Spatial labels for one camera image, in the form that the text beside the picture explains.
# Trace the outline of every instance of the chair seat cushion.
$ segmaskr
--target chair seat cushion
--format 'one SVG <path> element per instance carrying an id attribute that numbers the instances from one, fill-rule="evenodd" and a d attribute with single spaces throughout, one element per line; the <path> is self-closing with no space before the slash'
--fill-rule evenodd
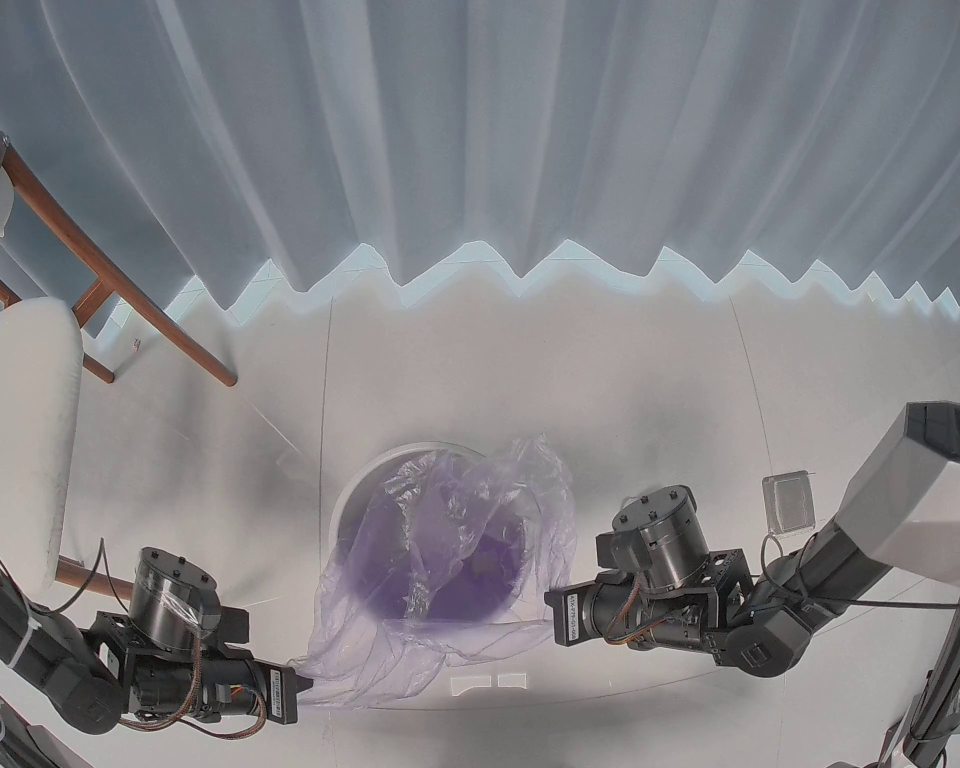
<path id="1" fill-rule="evenodd" d="M 28 596 L 57 573 L 83 363 L 62 301 L 0 312 L 0 558 Z"/>

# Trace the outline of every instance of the translucent purple trash bag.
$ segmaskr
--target translucent purple trash bag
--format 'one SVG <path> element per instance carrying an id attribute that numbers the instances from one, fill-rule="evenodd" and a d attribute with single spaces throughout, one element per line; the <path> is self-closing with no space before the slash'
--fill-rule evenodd
<path id="1" fill-rule="evenodd" d="M 321 576 L 307 654 L 291 662 L 314 679 L 300 701 L 373 707 L 445 665 L 539 645 L 553 635 L 543 593 L 569 581 L 575 547 L 570 473 L 543 436 L 407 461 Z"/>

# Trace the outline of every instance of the crumpled plastic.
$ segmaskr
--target crumpled plastic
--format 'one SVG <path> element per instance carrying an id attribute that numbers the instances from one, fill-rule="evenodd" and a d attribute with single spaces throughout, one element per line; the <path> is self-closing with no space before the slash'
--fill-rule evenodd
<path id="1" fill-rule="evenodd" d="M 291 661 L 314 680 L 300 702 L 374 707 L 445 666 L 536 647 L 553 635 L 543 593 L 569 582 L 575 548 L 570 472 L 545 437 L 407 461 L 324 569 L 307 654 Z"/>

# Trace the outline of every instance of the gray curtain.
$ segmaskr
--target gray curtain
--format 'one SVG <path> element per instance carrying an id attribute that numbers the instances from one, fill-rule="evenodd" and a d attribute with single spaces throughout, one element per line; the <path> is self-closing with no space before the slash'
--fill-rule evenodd
<path id="1" fill-rule="evenodd" d="M 400 283 L 471 240 L 522 275 L 566 238 L 637 275 L 664 245 L 714 280 L 750 249 L 936 297 L 960 287 L 958 21 L 954 0 L 6 0 L 0 128 L 160 304 L 196 274 L 229 306 L 267 258 L 304 291 L 361 242 Z M 22 202 L 7 232 L 25 293 L 91 280 Z"/>

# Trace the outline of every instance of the cylindrical motor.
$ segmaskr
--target cylindrical motor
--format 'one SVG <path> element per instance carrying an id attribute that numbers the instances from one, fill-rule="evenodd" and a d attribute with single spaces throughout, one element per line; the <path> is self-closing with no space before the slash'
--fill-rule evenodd
<path id="1" fill-rule="evenodd" d="M 709 558 L 696 504 L 686 486 L 643 495 L 620 510 L 613 530 L 636 530 L 651 565 L 638 573 L 641 588 L 659 594 L 688 584 Z"/>
<path id="2" fill-rule="evenodd" d="M 185 558 L 145 547 L 133 584 L 131 622 L 159 648 L 189 650 L 195 636 L 208 636 L 220 622 L 216 588 L 211 576 Z"/>

